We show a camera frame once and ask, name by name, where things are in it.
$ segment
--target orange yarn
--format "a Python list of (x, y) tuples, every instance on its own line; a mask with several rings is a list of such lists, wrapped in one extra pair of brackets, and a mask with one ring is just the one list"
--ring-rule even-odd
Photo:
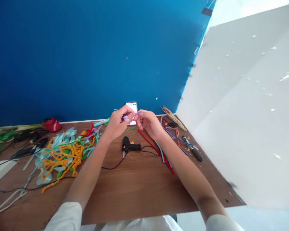
[[(63, 170), (65, 170), (65, 171), (64, 171), (64, 172), (62, 173), (62, 175), (57, 179), (56, 182), (51, 183), (51, 184), (45, 186), (45, 187), (42, 189), (42, 193), (43, 193), (46, 189), (50, 188), (51, 186), (56, 185), (56, 184), (64, 177), (64, 175), (69, 171), (70, 168), (73, 169), (73, 174), (72, 174), (72, 176), (73, 176), (73, 177), (76, 177), (77, 174), (78, 174), (78, 172), (76, 171), (76, 168), (78, 167), (78, 165), (81, 164), (81, 157), (83, 156), (83, 152), (84, 152), (84, 150), (85, 150), (87, 147), (90, 146), (90, 145), (89, 145), (89, 146), (87, 146), (87, 147), (83, 147), (83, 146), (80, 145), (79, 143), (74, 142), (72, 145), (66, 144), (66, 145), (60, 146), (60, 147), (59, 147), (60, 153), (57, 153), (57, 152), (55, 152), (54, 149), (51, 147), (51, 144), (52, 144), (53, 139), (54, 139), (54, 138), (51, 138), (51, 140), (49, 141), (49, 143), (48, 143), (48, 145), (47, 145), (47, 149), (50, 149), (51, 152), (43, 151), (42, 153), (46, 153), (46, 154), (51, 155), (51, 156), (53, 157), (53, 159), (55, 159), (56, 161), (54, 161), (54, 160), (48, 160), (48, 159), (42, 160), (42, 162), (44, 163), (44, 165), (43, 165), (43, 166), (40, 166), (39, 169), (40, 169), (40, 168), (44, 168), (44, 167), (45, 167), (45, 169), (44, 169), (44, 171), (43, 171), (43, 173), (42, 173), (42, 175), (41, 175), (41, 180), (44, 181), (44, 180), (49, 176), (49, 174), (53, 171), (53, 169), (54, 169), (55, 167), (59, 166), (59, 165), (61, 165), (61, 166), (63, 167)], [(64, 150), (66, 150), (66, 149), (69, 149), (69, 150), (71, 151), (71, 153), (69, 153), (69, 154), (64, 153)], [(69, 166), (68, 168), (65, 167), (65, 166), (68, 164), (68, 159), (63, 159), (64, 157), (73, 158), (73, 161), (72, 161), (72, 163), (70, 164), (70, 166)]]

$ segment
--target blue wall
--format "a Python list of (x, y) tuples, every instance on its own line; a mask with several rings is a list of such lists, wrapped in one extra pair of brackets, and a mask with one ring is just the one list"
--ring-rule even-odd
[(107, 118), (128, 101), (175, 112), (209, 4), (0, 0), (0, 125)]

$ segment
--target white panel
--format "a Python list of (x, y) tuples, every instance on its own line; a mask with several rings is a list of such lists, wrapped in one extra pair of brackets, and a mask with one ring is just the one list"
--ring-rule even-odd
[(209, 27), (289, 4), (289, 0), (217, 0)]
[(289, 209), (289, 5), (203, 44), (177, 115), (249, 206)]

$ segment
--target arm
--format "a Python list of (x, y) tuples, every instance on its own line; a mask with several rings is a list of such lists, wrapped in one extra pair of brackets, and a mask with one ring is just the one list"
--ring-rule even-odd
[(225, 208), (202, 172), (183, 154), (172, 138), (164, 131), (155, 114), (145, 110), (142, 111), (143, 113), (140, 113), (136, 120), (139, 129), (145, 128), (151, 138), (156, 140), (167, 154), (173, 169), (197, 204), (205, 223), (213, 214), (227, 216)]
[[(130, 113), (128, 115), (129, 121), (121, 121), (121, 118), (126, 113)], [(133, 110), (126, 105), (112, 113), (105, 132), (79, 171), (66, 195), (65, 202), (79, 202), (82, 210), (85, 209), (95, 188), (109, 145), (125, 131), (134, 116)]]

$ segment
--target white sleeve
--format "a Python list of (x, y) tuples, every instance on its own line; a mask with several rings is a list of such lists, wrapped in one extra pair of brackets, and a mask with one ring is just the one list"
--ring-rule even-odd
[(230, 217), (215, 214), (206, 221), (206, 231), (244, 231), (244, 229)]
[(78, 202), (65, 202), (53, 215), (44, 231), (80, 231), (83, 211)]

